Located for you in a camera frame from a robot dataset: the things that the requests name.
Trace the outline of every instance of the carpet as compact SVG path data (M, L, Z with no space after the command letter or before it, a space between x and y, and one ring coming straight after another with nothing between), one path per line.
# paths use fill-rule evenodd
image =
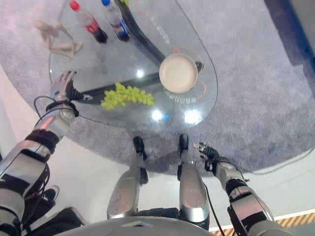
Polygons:
M219 87L210 115L183 130L190 142L208 143L248 170L283 162L313 147L315 73L310 56L301 53L305 43L286 1L179 3L213 61ZM36 96L48 94L50 85L49 54L33 21L54 23L62 4L0 0L0 63L31 106ZM128 131L78 118L67 136L128 164L136 135L144 139L149 171L176 174L180 133ZM198 159L197 151L192 153Z

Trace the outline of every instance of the black wire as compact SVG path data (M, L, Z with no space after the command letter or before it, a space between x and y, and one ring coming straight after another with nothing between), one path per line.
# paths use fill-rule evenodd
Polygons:
M32 217L32 215L34 214L34 212L35 212L35 210L36 210L36 208L37 208L37 206L38 206L40 200L42 199L42 197L43 197L43 195L44 195L45 187L46 187L46 185L47 185L47 183L48 183L48 181L49 181L49 178L50 178L50 171L49 171L49 169L48 169L48 175L47 175L47 178L46 178L47 180L43 183L43 187L41 188L40 196L39 196L38 199L36 200L36 202L35 202L35 204L34 204L32 210L31 210L31 212L29 213L29 215L25 218L24 221L22 221L22 225L24 225L25 223L27 223L27 222L30 220L30 218Z
M47 116L48 114L50 114L51 112L56 111L56 110L70 110L70 111L73 111L73 109L70 109L70 108L56 108L56 109L52 109L52 110L50 110L49 112L45 113L42 117L40 117L39 120L36 122L35 126L37 126L38 123L39 123L45 116Z
M218 228L219 228L219 230L220 230L222 236L225 236L225 234L224 234L224 232L223 232L223 230L222 230L222 228L221 228L221 225L220 225L220 223L219 223L219 220L218 220L218 218L217 218L217 215L216 215L216 213L215 213L215 210L213 209L213 206L212 206L212 203L211 203L211 200L210 200L210 196L209 196L208 187L206 186L205 183L203 183L203 185L204 185L205 188L206 188L206 192L207 192L209 204L210 204L210 207L211 207L211 211L212 211L213 216L214 216L214 218L215 218L215 220L216 220L216 223L217 223L217 225L218 225Z
M109 125L109 124L106 124L104 122L101 122L101 121L97 121L97 120L94 120L94 119L91 119L91 118L87 118L87 117L84 117L82 115L79 115L79 117L82 117L84 119L87 119L87 120L90 120L90 121L93 121L93 122L96 122L96 123L99 123L99 124L105 124L105 125Z
M37 106L36 106L36 101L37 101L39 98L49 98L50 100L53 100L54 102L55 102L55 100L54 100L53 98L51 98L51 97L48 97L48 96L38 96L37 98L34 99L34 102L33 102L34 108L35 108L35 111L36 111L38 117L40 118L40 114L39 114L39 111L38 111Z

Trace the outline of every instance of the glass table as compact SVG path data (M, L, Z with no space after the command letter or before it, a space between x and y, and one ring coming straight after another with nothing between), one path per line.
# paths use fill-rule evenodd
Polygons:
M59 22L73 38L83 43L75 59L51 54L50 78L76 70L75 88L93 96L91 101L76 103L80 114L112 126L136 130L182 130L194 126L212 111L218 93L212 61L176 0L130 0L128 6L115 0L130 29L130 40L120 41L103 16L100 0L80 1L108 34L106 44L97 43L77 21L65 0ZM62 43L60 35L54 43ZM172 93L160 83L158 70L166 56L183 53L191 57L199 74L194 87L185 93ZM128 102L125 107L107 111L100 105L104 91L115 83L137 86L151 93L154 106Z

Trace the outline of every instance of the plastic bottle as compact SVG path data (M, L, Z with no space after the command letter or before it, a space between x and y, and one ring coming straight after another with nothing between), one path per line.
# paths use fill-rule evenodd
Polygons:
M117 37L121 41L127 42L130 39L129 30L125 24L119 8L111 0L102 0L102 3L105 6L104 15L109 23L112 25Z
M90 12L87 10L81 9L79 3L75 0L69 3L70 7L76 13L78 21L83 24L85 29L90 32L97 42L106 43L107 34L99 27L98 22Z

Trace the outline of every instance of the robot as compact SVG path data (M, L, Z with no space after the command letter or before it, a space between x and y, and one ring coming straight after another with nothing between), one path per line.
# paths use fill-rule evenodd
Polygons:
M52 85L46 114L31 134L0 162L0 235L21 235L24 199L44 190L47 161L57 143L79 115L72 100L90 99L73 87L76 72L62 74ZM188 151L188 136L179 138L181 165L180 209L151 209L138 211L139 188L148 182L145 169L144 144L140 137L133 142L137 155L128 171L118 180L107 209L107 221L85 225L60 235L212 235L209 229L208 189L204 185L192 155ZM267 205L248 187L242 173L225 157L204 143L194 144L204 155L205 169L211 171L227 193L227 208L239 236L291 236L274 221Z

